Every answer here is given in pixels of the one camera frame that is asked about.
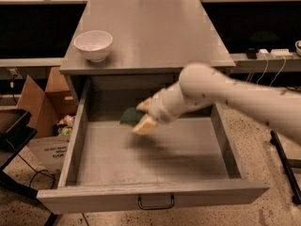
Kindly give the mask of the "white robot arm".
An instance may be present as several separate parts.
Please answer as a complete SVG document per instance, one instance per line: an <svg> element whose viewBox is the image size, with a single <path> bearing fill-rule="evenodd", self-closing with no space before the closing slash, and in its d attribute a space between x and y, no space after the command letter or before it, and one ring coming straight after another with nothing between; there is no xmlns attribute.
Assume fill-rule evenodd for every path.
<svg viewBox="0 0 301 226"><path fill-rule="evenodd" d="M220 103L301 143L301 94L286 89L240 82L203 63L184 67L179 81L161 89L136 108L145 112L134 127L138 135L150 134L158 124Z"/></svg>

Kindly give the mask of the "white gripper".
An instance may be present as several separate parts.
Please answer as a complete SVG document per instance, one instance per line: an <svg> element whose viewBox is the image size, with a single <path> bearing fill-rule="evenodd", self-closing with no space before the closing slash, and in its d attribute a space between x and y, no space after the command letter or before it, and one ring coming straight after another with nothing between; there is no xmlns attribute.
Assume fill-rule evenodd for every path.
<svg viewBox="0 0 301 226"><path fill-rule="evenodd" d="M149 114L134 118L133 132L144 136L151 134L157 128L157 122L175 121L182 114L200 109L200 103L185 96L180 83L177 82L167 89L159 90L152 98L142 101L136 109Z"/></svg>

